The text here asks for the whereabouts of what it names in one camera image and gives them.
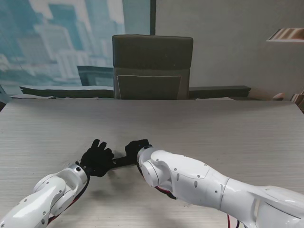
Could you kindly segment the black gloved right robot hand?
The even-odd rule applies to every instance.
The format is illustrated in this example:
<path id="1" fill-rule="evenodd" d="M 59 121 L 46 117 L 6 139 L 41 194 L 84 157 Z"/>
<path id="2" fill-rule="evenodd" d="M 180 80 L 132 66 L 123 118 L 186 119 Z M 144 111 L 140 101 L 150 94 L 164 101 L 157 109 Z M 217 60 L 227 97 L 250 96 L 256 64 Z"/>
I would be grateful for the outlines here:
<path id="1" fill-rule="evenodd" d="M 131 141 L 125 146 L 126 157 L 133 164 L 138 164 L 137 155 L 142 148 L 149 148 L 150 144 L 147 139 L 141 139 L 137 141 Z"/>

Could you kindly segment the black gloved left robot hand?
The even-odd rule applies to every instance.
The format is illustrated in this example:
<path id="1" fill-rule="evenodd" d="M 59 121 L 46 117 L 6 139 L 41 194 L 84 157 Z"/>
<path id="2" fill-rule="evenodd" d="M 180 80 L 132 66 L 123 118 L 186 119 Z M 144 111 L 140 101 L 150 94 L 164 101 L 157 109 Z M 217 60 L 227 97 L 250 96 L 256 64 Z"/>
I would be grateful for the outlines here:
<path id="1" fill-rule="evenodd" d="M 113 158 L 114 154 L 107 148 L 107 143 L 95 139 L 83 154 L 80 166 L 90 176 L 103 177 L 110 170 Z"/>

